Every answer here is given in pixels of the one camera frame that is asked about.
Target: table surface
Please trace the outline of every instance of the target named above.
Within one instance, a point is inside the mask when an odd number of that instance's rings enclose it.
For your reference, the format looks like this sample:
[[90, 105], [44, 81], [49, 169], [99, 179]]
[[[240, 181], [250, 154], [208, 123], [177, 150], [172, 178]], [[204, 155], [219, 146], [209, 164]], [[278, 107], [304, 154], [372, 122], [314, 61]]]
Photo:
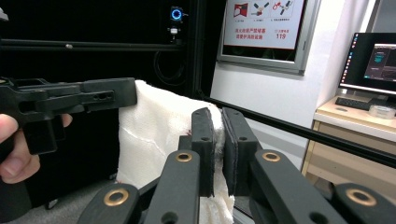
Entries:
[[[362, 101], [370, 100], [352, 95], [339, 96]], [[333, 97], [329, 102], [319, 107], [314, 115], [314, 120], [396, 142], [396, 117], [381, 119], [371, 116], [365, 110], [336, 105], [335, 100], [339, 96]]]

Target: black 3d-printed part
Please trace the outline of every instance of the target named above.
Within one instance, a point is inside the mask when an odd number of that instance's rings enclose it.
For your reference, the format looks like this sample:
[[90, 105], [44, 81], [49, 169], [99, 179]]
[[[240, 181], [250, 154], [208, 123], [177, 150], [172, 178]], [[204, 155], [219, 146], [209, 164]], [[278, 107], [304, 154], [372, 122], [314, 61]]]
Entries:
[[265, 197], [262, 204], [271, 204], [277, 223], [346, 223], [282, 153], [257, 151], [251, 173], [257, 187], [251, 197], [258, 203]]
[[140, 199], [139, 206], [142, 210], [146, 210], [149, 208], [149, 204], [151, 203], [152, 195], [154, 195], [155, 189], [157, 188], [158, 182], [160, 178], [156, 178], [153, 181], [149, 182], [147, 185], [139, 189]]
[[80, 224], [138, 223], [139, 192], [127, 184], [112, 184], [101, 189], [79, 217]]
[[198, 223], [200, 157], [172, 152], [152, 197], [145, 223]]
[[224, 146], [223, 174], [228, 193], [235, 196], [248, 196], [249, 162], [260, 148], [259, 141], [251, 131], [244, 116], [231, 108], [222, 108], [226, 132]]
[[192, 112], [191, 149], [201, 158], [200, 196], [202, 197], [210, 197], [214, 194], [215, 144], [213, 122], [209, 109], [202, 108]]
[[394, 223], [396, 220], [394, 204], [361, 185], [345, 183], [335, 186], [331, 203], [348, 223]]

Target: black handheld controller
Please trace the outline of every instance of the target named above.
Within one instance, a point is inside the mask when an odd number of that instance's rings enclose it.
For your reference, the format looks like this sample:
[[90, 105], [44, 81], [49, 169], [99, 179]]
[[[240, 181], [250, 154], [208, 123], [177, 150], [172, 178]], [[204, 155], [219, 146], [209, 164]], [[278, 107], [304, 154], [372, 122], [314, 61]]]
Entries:
[[[7, 114], [18, 122], [31, 154], [57, 149], [56, 141], [64, 139], [62, 114], [114, 109], [136, 103], [132, 77], [75, 83], [0, 77], [0, 114]], [[13, 147], [13, 137], [0, 144], [0, 163]], [[0, 179], [0, 195], [0, 222], [20, 217], [31, 208], [23, 182], [9, 185]]]

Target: keyboard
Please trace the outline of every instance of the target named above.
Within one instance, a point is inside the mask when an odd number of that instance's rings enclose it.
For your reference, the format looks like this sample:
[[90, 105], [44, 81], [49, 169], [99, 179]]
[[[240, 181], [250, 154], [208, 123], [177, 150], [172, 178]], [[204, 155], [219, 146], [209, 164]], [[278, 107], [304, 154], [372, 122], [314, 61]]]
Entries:
[[335, 100], [335, 104], [352, 107], [352, 108], [360, 109], [360, 110], [367, 110], [367, 111], [370, 110], [370, 106], [372, 105], [372, 103], [369, 103], [369, 102], [352, 100], [352, 99], [347, 99], [347, 98], [343, 98], [343, 97], [338, 97], [337, 100]]

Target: sign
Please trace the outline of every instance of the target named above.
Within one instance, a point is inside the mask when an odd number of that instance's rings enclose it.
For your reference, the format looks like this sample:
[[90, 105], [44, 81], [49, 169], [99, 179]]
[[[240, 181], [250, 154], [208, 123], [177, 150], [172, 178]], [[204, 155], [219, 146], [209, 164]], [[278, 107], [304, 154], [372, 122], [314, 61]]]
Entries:
[[304, 0], [228, 0], [224, 46], [294, 49]]

